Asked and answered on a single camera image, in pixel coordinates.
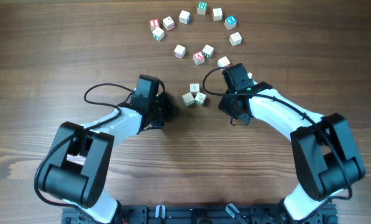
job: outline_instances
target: black cable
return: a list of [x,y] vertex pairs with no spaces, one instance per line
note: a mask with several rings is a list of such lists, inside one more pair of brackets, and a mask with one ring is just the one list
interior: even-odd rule
[[53,201],[50,201],[48,199],[46,199],[42,193],[40,192],[39,190],[39,186],[38,186],[38,182],[39,182],[39,178],[40,178],[40,172],[42,171],[44,165],[46,164],[46,162],[48,161],[48,159],[59,149],[61,148],[65,143],[67,143],[69,140],[72,140],[73,138],[77,138],[79,136],[81,136],[82,134],[86,134],[89,130],[91,129],[94,129],[94,128],[99,128],[101,127],[102,125],[106,124],[106,123],[109,123],[115,119],[117,119],[118,117],[120,117],[121,115],[121,110],[118,106],[116,105],[112,105],[112,104],[109,104],[109,103],[100,103],[100,102],[94,102],[94,101],[90,101],[90,100],[87,100],[87,94],[91,91],[91,90],[94,90],[95,88],[97,87],[100,87],[100,86],[116,86],[116,87],[119,87],[119,88],[123,88],[125,90],[128,90],[130,91],[131,93],[129,94],[129,96],[127,96],[127,99],[126,101],[129,99],[129,97],[131,96],[131,94],[133,94],[133,91],[129,88],[126,88],[124,86],[121,86],[121,85],[117,85],[117,84],[113,84],[113,83],[102,83],[102,84],[99,84],[99,85],[95,85],[91,88],[89,88],[85,95],[83,96],[83,99],[85,100],[85,102],[87,103],[90,103],[92,105],[101,105],[101,106],[110,106],[110,107],[113,107],[114,109],[117,109],[117,115],[113,116],[112,118],[109,118],[105,121],[102,121],[98,124],[95,124],[93,126],[90,126],[88,128],[85,128],[85,129],[82,129],[80,131],[75,131],[75,133],[71,134],[70,136],[68,136],[67,138],[65,138],[64,140],[62,140],[61,142],[59,142],[56,146],[54,146],[49,152],[48,154],[44,157],[44,159],[42,160],[42,162],[40,163],[39,167],[37,168],[36,170],[36,173],[35,173],[35,179],[34,179],[34,190],[35,190],[35,193],[36,195],[45,203],[49,204],[49,205],[54,205],[54,206],[59,206],[59,207],[72,207],[72,208],[79,208],[78,205],[73,205],[73,204],[70,204],[70,203],[58,203],[58,202],[53,202]]
[[348,175],[346,173],[346,170],[344,169],[344,166],[342,165],[342,162],[340,160],[340,157],[339,157],[338,153],[336,152],[336,150],[334,150],[334,147],[331,144],[330,140],[327,138],[327,136],[322,132],[321,129],[319,129],[318,125],[309,116],[306,115],[306,113],[301,112],[299,109],[295,108],[293,105],[291,105],[291,104],[289,104],[289,103],[287,103],[283,100],[280,100],[280,99],[278,99],[274,96],[267,96],[267,95],[258,94],[258,93],[214,93],[214,92],[211,92],[211,91],[206,89],[205,82],[206,82],[206,79],[209,77],[209,75],[212,74],[213,72],[217,71],[217,70],[227,69],[227,68],[229,68],[229,67],[218,67],[218,68],[215,68],[215,69],[211,70],[209,73],[207,73],[207,75],[203,79],[203,89],[205,90],[205,92],[209,93],[211,95],[214,95],[214,96],[223,96],[223,97],[257,96],[257,97],[267,98],[267,99],[270,99],[272,101],[276,101],[278,103],[281,103],[281,104],[289,107],[290,109],[292,109],[293,111],[295,111],[299,115],[301,115],[303,117],[303,119],[306,119],[307,121],[309,121],[314,126],[314,128],[317,130],[318,134],[322,137],[325,144],[327,146],[329,146],[337,164],[339,165],[339,168],[340,168],[341,174],[344,178],[344,181],[346,182],[346,187],[347,187],[347,190],[348,190],[348,196],[346,196],[346,197],[344,197],[344,196],[330,196],[330,197],[327,198],[327,200],[333,200],[333,199],[349,200],[349,199],[351,199],[352,198],[352,187],[351,187]]

